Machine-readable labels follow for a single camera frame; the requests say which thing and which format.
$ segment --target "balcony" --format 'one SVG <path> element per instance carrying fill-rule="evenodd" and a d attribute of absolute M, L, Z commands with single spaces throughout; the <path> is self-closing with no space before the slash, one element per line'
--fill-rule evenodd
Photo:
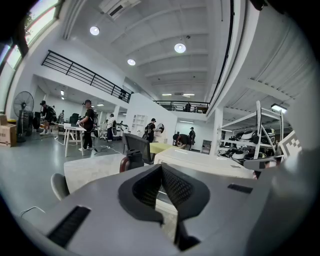
<path fill-rule="evenodd" d="M 164 107 L 168 111 L 200 113 L 200 114 L 206 114 L 210 106 L 208 102 L 200 102 L 200 101 L 155 100 L 154 102 Z"/>
<path fill-rule="evenodd" d="M 53 70 L 59 71 L 66 76 L 78 79 L 89 86 L 98 88 L 118 99 L 129 103 L 131 94 L 120 88 L 108 79 L 98 75 L 90 69 L 66 58 L 62 55 L 49 50 L 44 61 L 41 64 Z"/>

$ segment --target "man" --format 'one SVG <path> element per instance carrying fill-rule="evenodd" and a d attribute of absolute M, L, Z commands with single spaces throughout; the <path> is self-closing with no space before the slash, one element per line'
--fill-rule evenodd
<path fill-rule="evenodd" d="M 94 129 L 95 113 L 91 107 L 91 100 L 90 99 L 87 99 L 84 102 L 84 105 L 87 108 L 87 110 L 85 112 L 85 118 L 80 120 L 78 123 L 84 129 L 86 129 L 86 131 L 84 132 L 84 136 L 83 136 L 83 139 L 84 139 L 83 150 L 86 151 L 86 150 L 92 150 L 91 132 Z"/>
<path fill-rule="evenodd" d="M 54 117 L 54 109 L 46 104 L 46 101 L 41 101 L 40 105 L 43 107 L 42 116 L 44 117 L 44 130 L 40 135 L 50 135 L 50 124 Z"/>
<path fill-rule="evenodd" d="M 107 130 L 107 138 L 108 138 L 108 142 L 111 142 L 113 139 L 114 139 L 114 134 L 112 132 L 112 128 L 114 127 L 114 122 L 116 121 L 115 119 L 115 115 L 114 114 L 111 114 L 110 115 L 110 118 L 107 122 L 107 125 L 106 125 L 106 130 Z"/>
<path fill-rule="evenodd" d="M 191 139 L 186 134 L 175 134 L 173 135 L 173 139 L 175 140 L 175 145 L 177 146 L 178 142 L 180 143 L 179 148 L 184 150 L 187 145 L 191 147 Z"/>
<path fill-rule="evenodd" d="M 191 139 L 191 144 L 194 145 L 195 144 L 196 133 L 195 133 L 193 127 L 191 127 L 190 130 L 191 131 L 189 132 L 189 138 Z"/>
<path fill-rule="evenodd" d="M 59 115 L 59 123 L 63 124 L 64 123 L 64 118 L 65 118 L 65 111 L 62 110 L 62 112 Z"/>
<path fill-rule="evenodd" d="M 157 131 L 155 125 L 156 119 L 152 118 L 151 122 L 144 128 L 144 133 L 146 134 L 146 140 L 152 143 L 155 138 L 155 132 Z"/>

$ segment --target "concrete floor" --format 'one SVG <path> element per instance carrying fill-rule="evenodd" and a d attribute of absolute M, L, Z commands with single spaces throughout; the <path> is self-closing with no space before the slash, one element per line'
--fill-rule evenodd
<path fill-rule="evenodd" d="M 26 137 L 26 142 L 18 143 L 15 147 L 0 146 L 0 191 L 13 214 L 19 215 L 21 211 L 33 206 L 47 211 L 57 204 L 59 201 L 52 191 L 50 179 L 54 173 L 64 174 L 65 162 L 117 154 L 111 149 L 101 153 L 87 150 L 82 156 L 78 150 L 79 143 L 69 145 L 68 157 L 65 157 L 63 140 L 63 135 L 55 140 L 54 135 L 41 136 L 34 132 L 32 136 Z M 124 150 L 121 140 L 108 143 L 96 138 L 95 147 L 99 151 L 102 145 L 109 145 L 121 153 Z M 32 209 L 23 218 L 35 223 L 40 214 L 43 214 L 40 210 Z"/>

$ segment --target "cardboard box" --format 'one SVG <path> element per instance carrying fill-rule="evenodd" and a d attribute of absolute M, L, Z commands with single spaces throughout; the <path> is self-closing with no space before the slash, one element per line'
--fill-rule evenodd
<path fill-rule="evenodd" d="M 14 147 L 17 144 L 17 126 L 7 123 L 0 125 L 0 146 Z"/>
<path fill-rule="evenodd" d="M 0 114 L 0 126 L 5 126 L 7 123 L 7 116 L 5 114 Z"/>

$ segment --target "yellow table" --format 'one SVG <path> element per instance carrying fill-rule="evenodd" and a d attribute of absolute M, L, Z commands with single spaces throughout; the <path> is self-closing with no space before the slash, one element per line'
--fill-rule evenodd
<path fill-rule="evenodd" d="M 169 144 L 160 143 L 160 142 L 153 142 L 153 143 L 150 143 L 150 153 L 158 154 L 172 147 L 174 147 L 174 145 L 169 145 Z"/>

